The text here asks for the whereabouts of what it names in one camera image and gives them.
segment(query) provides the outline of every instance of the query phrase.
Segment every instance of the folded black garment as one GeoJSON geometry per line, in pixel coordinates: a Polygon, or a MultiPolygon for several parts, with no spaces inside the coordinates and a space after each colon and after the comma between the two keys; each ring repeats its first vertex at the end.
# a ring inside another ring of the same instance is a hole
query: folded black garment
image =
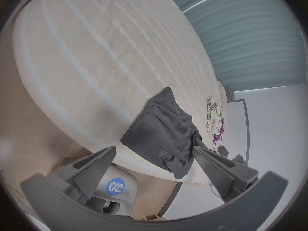
{"type": "Polygon", "coordinates": [[[178,106],[171,88],[166,87],[149,99],[121,142],[152,164],[174,173],[175,179],[181,179],[193,164],[195,137],[202,139],[192,117],[178,106]]]}

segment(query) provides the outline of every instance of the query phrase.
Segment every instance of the wooden floor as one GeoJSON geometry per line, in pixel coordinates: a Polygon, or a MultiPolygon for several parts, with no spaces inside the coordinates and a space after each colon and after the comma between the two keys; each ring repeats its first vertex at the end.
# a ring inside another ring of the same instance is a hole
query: wooden floor
{"type": "MultiPolygon", "coordinates": [[[[13,56],[13,24],[0,35],[0,165],[5,181],[28,207],[20,182],[36,173],[48,175],[64,157],[90,152],[63,133],[36,106],[20,79],[13,56]]],[[[126,170],[137,179],[131,216],[157,214],[176,182],[126,170]]]]}

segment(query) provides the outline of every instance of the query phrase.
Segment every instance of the white wall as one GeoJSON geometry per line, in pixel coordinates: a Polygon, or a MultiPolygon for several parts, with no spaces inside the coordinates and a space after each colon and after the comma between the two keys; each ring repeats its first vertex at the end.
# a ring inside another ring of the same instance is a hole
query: white wall
{"type": "MultiPolygon", "coordinates": [[[[308,169],[308,89],[301,84],[239,91],[234,96],[245,99],[247,105],[249,166],[257,169],[259,176],[272,170],[289,180],[277,207],[259,228],[263,231],[290,202],[308,169]]],[[[192,216],[221,204],[209,187],[183,184],[164,217],[192,216]]]]}

